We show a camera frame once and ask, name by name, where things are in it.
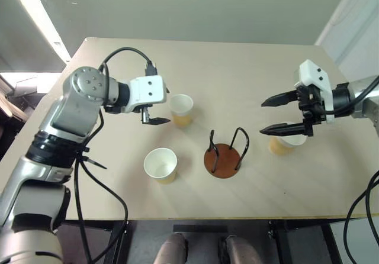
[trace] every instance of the black cable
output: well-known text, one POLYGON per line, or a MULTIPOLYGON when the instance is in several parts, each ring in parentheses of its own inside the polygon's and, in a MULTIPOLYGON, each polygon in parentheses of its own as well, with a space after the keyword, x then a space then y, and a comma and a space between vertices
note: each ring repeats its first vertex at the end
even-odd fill
POLYGON ((95 263, 97 261, 99 261, 104 255, 106 255, 108 253, 108 251, 114 246, 114 244, 116 243, 116 241, 118 239, 120 239, 120 237, 124 234, 124 230, 125 230, 125 227, 126 227, 126 224, 127 224, 127 220, 128 220, 128 207, 126 206, 126 203, 125 201, 120 197, 118 196, 114 191, 112 191, 109 187, 107 187, 105 184, 103 184, 101 181, 99 181, 89 170, 88 168, 86 167, 86 165, 84 164, 84 161, 81 161, 81 165, 85 171, 85 173, 87 173, 87 175, 93 180, 95 181, 98 185, 100 185, 101 187, 103 187, 106 191, 108 191, 113 197, 115 197, 121 204, 122 206, 124 207, 124 221, 123 221, 123 225, 121 226, 121 228, 119 229, 119 231, 117 232, 116 236, 114 239, 112 239, 109 243, 109 245, 97 256, 93 259, 92 263, 95 263))
POLYGON ((374 176, 370 179, 370 182, 368 183, 367 190, 366 190, 366 200, 365 200, 365 205, 366 205, 366 213, 367 213, 367 220, 368 223, 370 224, 372 234, 374 235, 375 240, 377 241, 379 245, 379 236, 377 233, 377 230, 375 228, 374 222, 372 220, 371 216, 371 210, 370 210, 370 195, 371 195, 371 190, 373 188, 373 184, 375 180, 379 176, 379 170, 374 174, 374 176))
MULTIPOLYGON (((372 185, 372 188, 374 188, 375 186, 377 186, 379 184, 379 180, 375 181, 372 185)), ((353 210, 355 209, 356 205, 365 197, 366 195, 366 192, 367 190, 365 190, 354 202, 353 204, 351 205, 350 207, 350 210, 348 212, 348 215, 346 216, 346 220, 345 220, 345 225, 343 226, 343 246, 345 247, 345 250, 346 250, 346 254, 348 255, 350 261, 353 263, 353 264, 356 264, 356 261, 355 259, 353 258, 353 256, 351 255, 351 252, 350 252, 350 249, 349 249, 349 246, 348 246, 348 226, 349 226, 349 221, 351 219, 351 215, 353 213, 353 210)))
MULTIPOLYGON (((83 150, 86 147, 86 145, 100 132, 100 130, 104 126, 104 119, 102 118, 101 111, 99 111, 99 115, 100 115, 100 125, 83 142, 83 150)), ((75 191, 76 212, 78 213, 79 230, 81 232, 84 254, 86 256, 87 262, 92 263, 91 252, 90 252, 89 246, 88 246, 88 239, 87 239, 87 236, 85 233, 85 223, 84 223, 84 219, 83 219, 82 207, 81 207, 80 196, 79 196, 79 164, 80 164, 81 160, 83 159, 83 150, 81 152, 79 152, 78 156, 76 157, 73 181, 74 181, 74 191, 75 191)))
MULTIPOLYGON (((141 55, 142 57, 144 57, 146 59, 148 65, 152 65, 152 61, 143 52, 141 52, 138 49, 132 48, 132 47, 122 47, 122 48, 119 48, 119 49, 113 51, 112 53, 110 53, 104 59, 104 61, 101 63, 100 67, 98 68, 98 70, 100 72, 103 72, 103 70, 105 70, 105 98, 104 98, 103 106, 106 106, 108 104, 108 100, 109 100, 110 76, 109 76, 109 69, 108 69, 107 63, 108 63, 108 61, 114 55, 116 55, 117 53, 119 53, 121 51, 133 51, 133 52, 141 55)), ((78 156, 76 158, 75 172, 74 172, 74 188, 75 188, 76 210, 78 212, 78 218, 79 218, 79 228, 80 228, 80 231, 81 231, 81 237, 82 237, 82 241, 83 241, 83 248, 84 248, 84 251, 85 251, 85 254, 86 254, 87 262, 90 263, 90 264, 99 261, 114 246, 114 244, 116 243, 116 241, 123 235, 125 227, 126 227, 126 224, 127 224, 127 219, 128 219, 128 208, 127 208, 126 203, 124 202, 124 200, 120 196, 118 196, 115 192, 113 192, 109 187, 107 187, 101 181, 99 181, 88 170, 88 168, 84 164, 83 151, 85 150, 87 144, 100 132, 100 130, 104 126, 104 117, 102 116, 101 110, 99 111, 99 116, 100 116, 100 125, 83 142, 83 149, 82 149, 81 152, 78 153, 78 156), (78 180, 79 179, 78 178, 78 176, 79 176, 79 164, 83 167, 83 170, 85 171, 85 173, 94 182, 96 182, 98 185, 100 185, 101 187, 103 187, 107 192, 109 192, 112 196, 114 196, 122 204, 122 206, 124 208, 124 212, 125 212, 123 225, 121 226, 120 230, 118 231, 116 237, 114 239, 112 239, 110 241, 109 245, 97 257, 95 257, 93 260, 91 259, 91 252, 89 251, 88 240, 87 240, 86 233, 85 233, 85 224, 84 224, 84 220, 83 220, 82 208, 81 208, 80 197, 79 197, 79 180, 78 180)))
POLYGON ((102 72, 102 69, 103 69, 103 63, 108 63, 108 61, 114 56, 116 55, 117 53, 121 52, 121 51, 132 51, 132 52, 135 52, 139 55, 141 55, 142 57, 145 58, 145 60, 147 61, 147 64, 151 65, 152 64, 152 61, 149 59, 149 57, 147 57, 143 52, 141 52, 140 50, 136 49, 136 48, 132 48, 132 47, 122 47, 122 48, 119 48, 117 50, 114 50, 112 53, 110 53, 105 59, 104 61, 102 61, 100 67, 99 67, 99 70, 102 72))
POLYGON ((83 220, 82 207, 81 207, 81 201, 80 201, 80 196, 79 196, 79 155, 75 161, 73 184, 74 184, 73 187, 75 191, 76 212, 78 213, 79 231, 81 232, 84 254, 87 259, 87 262, 91 263, 92 262, 91 252, 89 251, 87 235, 85 233, 85 224, 83 220))
POLYGON ((364 91, 362 91, 361 94, 359 94, 356 98, 354 98, 352 101, 350 101, 346 105, 344 105, 338 109, 335 109, 333 111, 325 111, 325 110, 318 109, 318 112, 320 112, 321 114, 324 114, 324 115, 338 115, 338 114, 343 113, 347 110, 350 110, 354 106, 356 106, 356 104, 360 103, 372 90, 374 90, 374 88, 377 87, 378 84, 379 84, 379 76, 377 76, 373 80, 373 82, 371 82, 370 85, 364 91))
MULTIPOLYGON (((104 126, 104 117, 102 115, 102 112, 99 111, 99 117, 100 117, 100 125, 99 127, 96 128, 96 130, 84 141, 83 143, 83 148, 86 147, 86 145, 100 132, 100 130, 103 128, 104 126)), ((108 251, 114 246, 114 244, 117 242, 118 239, 120 239, 120 237, 123 235, 124 233, 124 230, 125 230, 125 227, 126 227, 126 224, 127 224, 127 219, 128 219, 128 208, 127 208, 127 205, 126 203, 124 202, 124 200, 119 197, 114 191, 112 191, 109 187, 107 187, 106 185, 104 185, 101 181, 99 181, 89 170, 88 168, 86 167, 86 165, 84 164, 84 160, 83 160, 83 155, 82 155, 82 152, 78 155, 78 158, 75 162, 75 172, 74 172, 74 187, 75 187, 75 198, 76 198, 76 210, 78 212, 78 218, 79 218, 79 228, 80 228, 80 231, 81 231, 81 237, 82 237, 82 241, 83 241, 83 247, 84 247, 84 251, 85 251, 85 254, 86 254, 86 258, 87 258, 87 262, 88 263, 96 263, 97 261, 99 261, 104 255, 106 255, 108 253, 108 251), (112 196, 114 196, 123 206, 124 208, 124 212, 125 212, 125 216, 124 216, 124 221, 123 221, 123 225, 121 226, 121 228, 119 229, 119 231, 117 232, 116 236, 114 239, 112 239, 109 243, 109 245, 97 256, 95 257, 93 260, 91 259, 91 253, 89 252, 89 247, 88 247, 88 240, 87 240, 87 237, 86 237, 86 234, 85 234, 85 224, 84 224, 84 220, 83 220, 83 216, 82 216, 82 209, 81 209, 81 203, 80 203, 80 199, 79 199, 79 189, 78 189, 78 168, 79 168, 79 164, 83 167, 83 170, 85 171, 85 173, 93 180, 95 181, 98 185, 100 185, 101 187, 103 187, 106 191, 108 191, 112 196)))
POLYGON ((103 62, 101 66, 105 70, 105 98, 102 106, 107 106, 109 100, 109 68, 107 63, 103 62))

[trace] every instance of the cup rim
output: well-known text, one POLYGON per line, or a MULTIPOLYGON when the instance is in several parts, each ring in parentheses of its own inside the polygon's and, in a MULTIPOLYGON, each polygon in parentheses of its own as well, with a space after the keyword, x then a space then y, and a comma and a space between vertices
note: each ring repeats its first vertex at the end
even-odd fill
POLYGON ((158 147, 157 149, 153 149, 152 151, 150 151, 145 157, 144 157, 144 160, 143 160, 143 170, 145 171, 145 173, 150 176, 151 178, 154 178, 154 179, 165 179, 167 177, 169 177, 176 169, 176 166, 178 165, 178 157, 176 156, 175 152, 167 147, 158 147), (154 152, 156 151, 159 151, 159 150, 168 150, 170 151, 172 154, 174 154, 175 156, 175 165, 173 166, 171 172, 165 176, 154 176, 152 174, 150 174, 149 172, 147 172, 146 170, 146 159, 148 156, 150 156, 150 154, 153 154, 154 152))
POLYGON ((187 94, 175 94, 175 95, 173 95, 173 96, 170 98, 169 107, 170 107, 171 113, 174 113, 174 114, 176 114, 176 115, 187 114, 187 113, 189 113, 189 112, 192 110, 192 108, 194 107, 194 100, 193 100, 189 95, 187 95, 187 94), (187 110, 185 110, 185 111, 175 111, 175 110, 173 110, 172 107, 171 107, 171 102, 172 102, 172 100, 173 100, 174 98, 176 98, 176 97, 180 97, 180 96, 182 96, 182 97, 186 97, 186 98, 189 98, 189 100, 191 101, 191 106, 190 106, 187 110))

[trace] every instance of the floor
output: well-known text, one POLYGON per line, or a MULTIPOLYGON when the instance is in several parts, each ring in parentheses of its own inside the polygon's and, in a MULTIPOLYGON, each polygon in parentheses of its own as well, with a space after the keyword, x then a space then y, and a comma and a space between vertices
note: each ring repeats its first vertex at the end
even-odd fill
MULTIPOLYGON (((224 233, 183 233, 188 240, 187 264, 218 264, 217 241, 221 236, 235 234, 248 240, 259 253, 262 263, 279 264, 275 240, 268 235, 267 221, 137 221, 127 264, 153 263, 163 242, 173 233, 176 224, 216 226, 224 233)), ((288 234, 293 264, 332 264, 319 227, 302 228, 288 234)))
MULTIPOLYGON (((374 225, 379 228, 379 217, 373 218, 374 225)), ((339 249, 343 263, 350 264, 351 261, 343 246, 344 222, 331 224, 333 235, 339 249)), ((368 224, 367 218, 352 220, 348 229, 348 244, 351 255, 359 264, 379 263, 379 249, 368 224)))
MULTIPOLYGON (((219 264, 217 241, 230 234, 248 240, 263 264, 279 264, 276 243, 268 235, 268 222, 265 220, 133 221, 132 224, 133 237, 127 264, 152 264, 160 246, 174 232, 182 233, 188 240, 187 264, 219 264), (190 229, 203 232, 183 232, 190 229)), ((107 245, 110 232, 97 228, 88 228, 86 232, 91 254, 97 255, 107 245)), ((65 264, 85 263, 77 226, 61 226, 58 238, 65 264)), ((320 227, 290 231, 288 242, 293 264, 332 264, 320 227)))

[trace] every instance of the brown round base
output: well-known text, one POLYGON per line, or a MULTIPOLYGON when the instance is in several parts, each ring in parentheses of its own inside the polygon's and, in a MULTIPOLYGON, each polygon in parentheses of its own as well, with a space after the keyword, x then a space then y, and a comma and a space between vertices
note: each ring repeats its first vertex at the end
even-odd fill
POLYGON ((236 166, 239 161, 239 153, 235 149, 229 150, 228 144, 216 144, 219 150, 219 161, 217 162, 216 170, 212 173, 214 161, 216 160, 216 152, 211 149, 204 154, 204 165, 210 174, 218 178, 229 178, 238 172, 236 166))

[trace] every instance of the wall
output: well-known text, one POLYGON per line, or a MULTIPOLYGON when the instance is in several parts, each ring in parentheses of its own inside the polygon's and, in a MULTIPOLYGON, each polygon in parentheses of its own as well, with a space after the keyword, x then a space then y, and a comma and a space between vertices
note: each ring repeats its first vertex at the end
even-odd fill
POLYGON ((64 66, 19 0, 0 0, 0 72, 60 72, 64 66))
POLYGON ((341 0, 316 41, 347 80, 379 75, 379 0, 341 0))
POLYGON ((85 37, 313 44, 340 0, 41 0, 71 55, 85 37))

